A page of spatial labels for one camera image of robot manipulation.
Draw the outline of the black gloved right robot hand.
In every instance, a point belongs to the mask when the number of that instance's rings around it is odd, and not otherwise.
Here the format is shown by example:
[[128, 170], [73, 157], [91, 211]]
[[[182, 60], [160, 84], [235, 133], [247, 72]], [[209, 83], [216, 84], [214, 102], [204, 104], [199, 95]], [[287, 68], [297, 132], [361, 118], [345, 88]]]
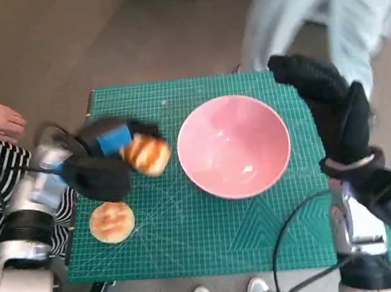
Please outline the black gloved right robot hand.
[[347, 83], [333, 64], [312, 58], [271, 56], [274, 80], [293, 86], [310, 108], [325, 158], [350, 165], [372, 155], [370, 105], [362, 84]]

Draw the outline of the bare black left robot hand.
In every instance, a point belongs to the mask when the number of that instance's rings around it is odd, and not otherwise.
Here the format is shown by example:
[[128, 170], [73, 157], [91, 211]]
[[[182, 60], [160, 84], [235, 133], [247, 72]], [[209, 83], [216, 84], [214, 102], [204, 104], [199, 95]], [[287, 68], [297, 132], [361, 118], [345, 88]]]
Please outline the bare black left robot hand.
[[109, 158], [130, 145], [135, 134], [162, 137], [158, 123], [105, 116], [87, 123], [74, 134], [74, 138], [90, 157]]

